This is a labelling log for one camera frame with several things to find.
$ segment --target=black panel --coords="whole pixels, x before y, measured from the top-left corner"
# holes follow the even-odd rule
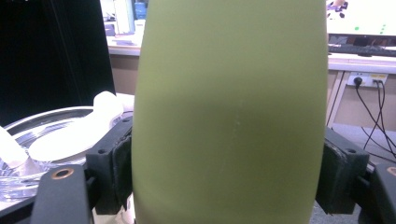
[[[93,223],[82,166],[61,166],[41,177],[31,224],[45,223]]]
[[[35,197],[16,203],[0,211],[0,223],[2,224],[29,224],[32,215]]]
[[[86,154],[90,174],[97,177],[100,198],[98,215],[116,215],[132,193],[132,117],[118,122]]]
[[[384,223],[396,223],[396,166],[378,164],[372,178],[372,190]]]
[[[0,125],[115,93],[99,0],[0,0]]]
[[[326,214],[352,214],[353,184],[364,175],[369,154],[327,128],[316,200]]]

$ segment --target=wall socket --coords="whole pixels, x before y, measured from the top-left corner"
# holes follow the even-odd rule
[[[362,80],[361,87],[376,88],[377,86],[374,83],[374,80],[381,80],[385,85],[385,82],[387,81],[387,78],[388,78],[388,74],[351,72],[346,84],[348,86],[356,86],[355,82],[353,81],[353,79],[355,79],[355,77],[361,77],[361,80]]]

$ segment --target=screen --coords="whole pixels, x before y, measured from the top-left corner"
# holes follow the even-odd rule
[[[331,35],[396,36],[395,0],[326,1]]]

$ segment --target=white object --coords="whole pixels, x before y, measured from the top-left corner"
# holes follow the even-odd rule
[[[0,158],[9,168],[16,168],[29,158],[24,149],[3,127],[0,127]]]
[[[376,88],[376,84],[374,80],[380,80],[385,85],[387,81],[388,74],[380,74],[380,73],[363,73],[363,72],[351,72],[349,79],[347,81],[348,86],[355,86],[354,79],[356,77],[361,77],[361,87],[374,87]]]
[[[96,144],[123,112],[120,100],[104,91],[93,99],[93,112],[85,118],[38,138],[29,147],[36,161],[58,161],[83,152]]]
[[[142,35],[145,33],[146,20],[134,21],[134,33]]]
[[[132,1],[114,0],[116,10],[116,21],[119,28],[119,34],[134,33],[134,11]]]
[[[134,112],[134,95],[119,92],[116,95],[122,102],[124,112]]]

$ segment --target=black cable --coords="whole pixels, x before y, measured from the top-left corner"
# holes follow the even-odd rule
[[[367,137],[369,137],[369,134],[364,130],[363,127],[361,127],[361,130],[367,135]],[[371,140],[372,140],[372,142],[374,142],[377,146],[379,146],[379,147],[381,147],[382,149],[386,150],[387,152],[390,152],[390,153],[391,153],[391,151],[390,151],[389,149],[387,149],[387,148],[381,146],[381,145],[380,145],[379,143],[377,143],[373,138],[372,138]]]
[[[371,152],[369,152],[369,154],[370,154],[371,156],[375,156],[375,157],[381,158],[382,160],[391,161],[391,162],[393,162],[393,163],[396,163],[396,161],[393,161],[393,160],[388,159],[388,158],[386,158],[386,157],[383,157],[383,156],[380,156],[380,155],[377,155],[377,154],[374,154],[374,153],[371,153]]]
[[[384,85],[384,83],[383,83],[381,80],[379,80],[378,82],[382,85],[383,102],[385,102],[385,85]],[[387,143],[388,143],[389,149],[390,149],[391,153],[393,154],[393,157],[396,158],[396,154],[395,154],[395,152],[393,151],[393,148],[391,147],[390,143],[392,143],[394,146],[395,146],[395,144],[394,144],[393,141],[390,139],[390,137],[387,135],[387,131],[386,131],[386,129],[385,129],[384,117],[383,117],[383,113],[382,113],[382,108],[383,108],[383,106],[384,106],[384,105],[382,105],[382,107],[379,108],[379,109],[380,109],[379,112],[380,112],[380,115],[381,115],[381,125],[382,125],[382,129],[384,130],[383,133],[384,133],[384,135],[385,135],[385,138],[387,139]]]
[[[375,122],[375,118],[373,117],[373,114],[371,113],[371,111],[370,111],[370,109],[368,108],[367,104],[364,103],[363,99],[361,98],[361,94],[359,93],[359,85],[358,85],[358,84],[356,85],[356,88],[355,88],[355,89],[356,89],[356,93],[357,93],[358,96],[359,96],[359,99],[361,99],[361,102],[363,103],[364,107],[366,108],[367,112],[369,113],[370,118],[372,119],[373,122]],[[387,142],[389,143],[389,145],[390,145],[390,143],[392,143],[392,144],[395,146],[395,144],[394,144],[393,141],[388,137],[388,135],[385,133],[385,131],[383,130],[383,128],[382,128],[380,125],[378,125],[377,127],[378,127],[378,129],[385,135],[385,137],[386,137]],[[391,151],[390,153],[392,154],[392,156],[396,159],[396,154],[393,152],[392,148],[390,148],[390,151]]]
[[[370,142],[370,140],[373,140],[373,139],[372,139],[372,136],[373,136],[373,133],[374,133],[374,131],[375,131],[375,128],[378,126],[378,122],[379,122],[379,120],[380,120],[380,118],[381,118],[381,108],[382,108],[383,103],[384,103],[384,102],[382,102],[382,104],[381,104],[381,93],[380,93],[381,91],[380,91],[380,89],[379,89],[379,84],[378,84],[378,82],[377,82],[376,80],[374,81],[374,83],[376,84],[376,88],[378,89],[379,112],[378,112],[378,116],[376,117],[376,120],[375,120],[375,125],[374,125],[373,129],[371,130],[370,134],[368,135],[367,141],[366,141],[366,143],[364,144],[363,149],[366,149],[367,144]]]
[[[369,165],[371,165],[371,166],[375,167],[375,164],[374,164],[372,161],[370,161],[370,160],[369,160],[369,162],[368,162],[368,163],[369,163]]]

